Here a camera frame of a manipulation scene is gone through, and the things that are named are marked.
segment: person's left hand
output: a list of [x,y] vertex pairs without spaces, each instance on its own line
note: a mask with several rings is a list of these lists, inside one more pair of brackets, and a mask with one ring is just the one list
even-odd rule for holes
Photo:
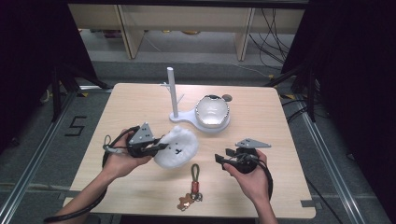
[[126,149],[126,140],[127,138],[133,134],[134,132],[129,132],[125,134],[115,145],[114,147],[118,147],[124,151],[124,153],[110,153],[108,155],[106,165],[103,168],[103,172],[113,176],[114,179],[123,177],[132,172],[134,168],[139,165],[146,164],[151,160],[152,157],[147,156],[143,158],[134,158],[129,155],[128,150]]

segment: gray floor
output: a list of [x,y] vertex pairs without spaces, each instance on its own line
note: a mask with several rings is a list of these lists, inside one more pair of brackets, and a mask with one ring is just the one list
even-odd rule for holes
[[[238,62],[233,34],[185,35],[177,31],[148,31],[133,60],[127,58],[121,39],[106,39],[101,33],[91,33],[88,30],[83,30],[81,36],[97,75],[108,84],[122,81],[160,83],[166,81],[164,68],[172,65],[178,83],[260,86],[269,80],[270,75],[279,76],[279,70],[274,68],[281,66],[281,63],[268,56],[262,55],[261,58],[251,41],[248,43],[246,59]],[[261,43],[258,35],[253,37]],[[293,35],[281,35],[280,38],[285,45],[290,45]],[[270,50],[280,57],[278,51]],[[274,68],[264,66],[262,62]],[[291,93],[292,80],[293,78],[276,87],[279,94]],[[73,181],[108,96],[109,93],[89,93],[87,97],[74,99],[10,223],[41,223],[43,217],[50,216],[61,208],[64,194]],[[298,109],[297,103],[285,105],[285,117]],[[0,156],[1,203],[6,201],[50,126],[51,111],[51,101],[38,107],[19,134],[21,144],[9,147]],[[359,167],[346,157],[347,148],[322,105],[316,106],[316,113],[318,129],[366,223],[390,223]],[[78,120],[84,130],[80,136],[67,137],[67,133],[76,131],[69,128],[75,116],[87,117]],[[343,223],[354,223],[347,214],[303,116],[290,123],[290,131],[306,177]],[[310,190],[316,203],[316,217],[309,220],[280,219],[280,223],[337,223],[318,193],[311,187]],[[102,223],[120,222],[120,215],[117,214],[98,216]]]

